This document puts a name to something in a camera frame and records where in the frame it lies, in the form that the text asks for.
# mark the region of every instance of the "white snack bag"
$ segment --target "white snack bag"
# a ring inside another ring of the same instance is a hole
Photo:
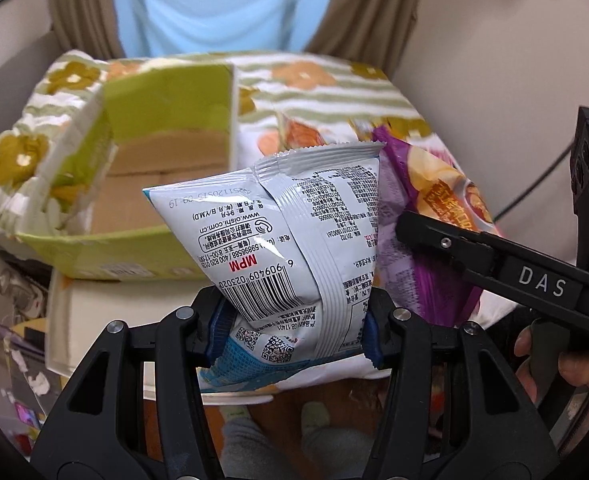
[[[361,352],[382,147],[291,150],[144,190],[241,314],[223,355],[201,370],[202,391],[255,390]]]

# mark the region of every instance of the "gray pants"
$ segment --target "gray pants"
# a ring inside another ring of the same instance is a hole
[[[223,426],[221,465],[225,476],[252,480],[300,480],[286,456],[268,442],[255,422],[236,418]],[[356,430],[320,428],[303,437],[301,448],[327,480],[360,478],[373,439]]]

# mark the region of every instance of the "wooden floor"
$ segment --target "wooden floor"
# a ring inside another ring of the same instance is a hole
[[[336,383],[300,388],[278,394],[272,402],[251,406],[250,413],[270,442],[283,451],[290,463],[306,480],[321,480],[314,464],[301,452],[301,407],[309,400],[324,402],[330,412],[331,425],[354,428],[374,435],[381,416],[376,391],[385,389],[386,381],[343,380]],[[217,452],[223,449],[223,419],[217,408],[207,407],[206,416]],[[162,460],[159,444],[156,405],[145,404],[145,428],[148,455]]]

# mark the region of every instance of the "snack bag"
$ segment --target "snack bag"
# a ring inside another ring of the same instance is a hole
[[[396,139],[386,126],[375,128],[372,139],[386,143],[380,155],[374,284],[429,323],[460,325],[478,304],[481,289],[463,282],[447,264],[410,253],[396,239],[395,227],[399,215],[409,208],[458,227],[497,234],[479,189],[450,164]]]
[[[382,147],[302,148],[144,190],[240,314],[202,391],[256,390],[361,352]]]

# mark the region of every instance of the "blue bottom of snack bag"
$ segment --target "blue bottom of snack bag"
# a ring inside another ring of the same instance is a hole
[[[231,337],[223,354],[210,368],[199,370],[199,382],[204,394],[215,392],[251,392],[283,381],[296,372],[361,353],[357,348],[332,357],[297,361],[288,364],[267,364],[249,354]]]

